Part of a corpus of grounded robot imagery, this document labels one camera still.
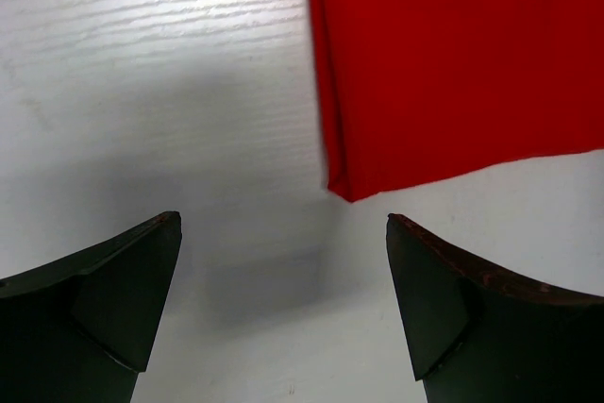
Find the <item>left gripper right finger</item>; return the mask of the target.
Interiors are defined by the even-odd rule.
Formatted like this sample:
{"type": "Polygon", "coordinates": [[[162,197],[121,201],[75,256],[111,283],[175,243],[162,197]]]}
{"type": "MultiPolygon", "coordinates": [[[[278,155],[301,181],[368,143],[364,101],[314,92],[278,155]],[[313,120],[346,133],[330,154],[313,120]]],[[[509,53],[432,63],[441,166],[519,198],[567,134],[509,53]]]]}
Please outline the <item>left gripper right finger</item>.
{"type": "Polygon", "coordinates": [[[519,275],[393,214],[387,254],[430,402],[599,402],[603,300],[519,275]]]}

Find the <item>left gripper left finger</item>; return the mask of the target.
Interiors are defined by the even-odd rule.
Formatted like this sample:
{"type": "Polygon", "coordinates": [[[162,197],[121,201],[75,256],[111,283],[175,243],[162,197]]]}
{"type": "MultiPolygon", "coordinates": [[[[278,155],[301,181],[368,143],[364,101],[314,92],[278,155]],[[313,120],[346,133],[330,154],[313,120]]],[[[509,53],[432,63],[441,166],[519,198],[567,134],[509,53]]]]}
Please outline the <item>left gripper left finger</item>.
{"type": "Polygon", "coordinates": [[[166,211],[1,281],[4,402],[128,402],[146,371],[181,245],[166,211]]]}

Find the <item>red t shirt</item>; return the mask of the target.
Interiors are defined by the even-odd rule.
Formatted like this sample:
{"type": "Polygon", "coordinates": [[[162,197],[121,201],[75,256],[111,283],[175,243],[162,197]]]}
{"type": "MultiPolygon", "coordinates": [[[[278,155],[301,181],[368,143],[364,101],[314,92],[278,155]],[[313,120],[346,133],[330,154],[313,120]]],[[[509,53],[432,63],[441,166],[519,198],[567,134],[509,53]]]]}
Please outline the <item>red t shirt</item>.
{"type": "Polygon", "coordinates": [[[310,0],[346,201],[603,145],[603,0],[310,0]]]}

